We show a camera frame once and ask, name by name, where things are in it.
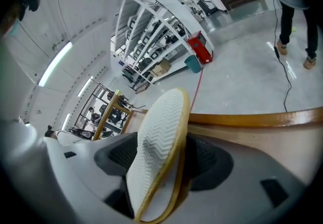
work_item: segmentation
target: brown boot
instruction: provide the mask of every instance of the brown boot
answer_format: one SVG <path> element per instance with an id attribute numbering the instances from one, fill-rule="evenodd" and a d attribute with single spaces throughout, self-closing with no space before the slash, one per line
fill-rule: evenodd
<path id="1" fill-rule="evenodd" d="M 281 43 L 281 41 L 280 40 L 278 40 L 277 41 L 277 43 L 276 43 L 276 47 L 277 47 L 277 50 L 278 50 L 278 52 L 280 53 L 280 54 L 282 54 L 282 55 L 287 55 L 287 48 L 286 48 L 286 46 L 285 47 L 282 47 L 282 43 Z"/>
<path id="2" fill-rule="evenodd" d="M 311 59 L 310 57 L 307 57 L 303 65 L 308 70 L 312 69 L 316 65 L 316 58 Z"/>

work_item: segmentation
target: gray floor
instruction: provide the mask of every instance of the gray floor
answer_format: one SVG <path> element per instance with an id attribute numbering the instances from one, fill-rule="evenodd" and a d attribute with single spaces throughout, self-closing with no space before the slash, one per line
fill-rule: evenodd
<path id="1" fill-rule="evenodd" d="M 281 10 L 276 3 L 280 21 Z M 276 25 L 273 0 L 253 2 L 227 14 L 211 15 L 203 23 L 214 43 L 213 62 L 205 65 L 193 113 L 265 114 L 284 112 L 283 100 L 289 88 L 283 66 L 270 45 L 274 44 Z M 323 106 L 323 48 L 321 40 L 316 67 L 304 69 L 306 22 L 301 11 L 293 19 L 289 54 L 281 57 L 292 89 L 286 100 L 288 111 Z M 278 22 L 277 38 L 280 33 Z M 191 102 L 200 74 L 184 69 L 134 96 L 136 106 L 150 108 L 169 89 L 188 91 Z"/>

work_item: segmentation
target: cardboard box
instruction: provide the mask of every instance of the cardboard box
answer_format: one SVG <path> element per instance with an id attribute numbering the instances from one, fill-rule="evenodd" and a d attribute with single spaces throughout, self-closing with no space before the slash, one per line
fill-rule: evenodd
<path id="1" fill-rule="evenodd" d="M 165 74 L 166 72 L 169 71 L 169 69 L 171 68 L 171 64 L 163 59 L 161 60 L 161 62 L 159 63 L 159 65 L 156 65 L 153 69 L 152 69 L 152 74 L 157 76 L 161 76 L 163 74 Z"/>

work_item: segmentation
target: black hair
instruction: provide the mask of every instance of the black hair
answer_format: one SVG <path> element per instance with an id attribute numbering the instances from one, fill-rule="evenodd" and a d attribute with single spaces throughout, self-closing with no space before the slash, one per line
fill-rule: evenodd
<path id="1" fill-rule="evenodd" d="M 45 132 L 45 137 L 50 137 L 54 131 L 52 131 L 52 126 L 47 126 L 47 131 Z"/>

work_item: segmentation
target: teal bucket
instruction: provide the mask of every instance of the teal bucket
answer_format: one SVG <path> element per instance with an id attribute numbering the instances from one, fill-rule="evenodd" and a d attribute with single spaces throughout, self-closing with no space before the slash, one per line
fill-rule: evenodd
<path id="1" fill-rule="evenodd" d="M 199 73 L 202 69 L 195 55 L 190 55 L 185 59 L 184 63 L 192 70 L 193 73 Z"/>

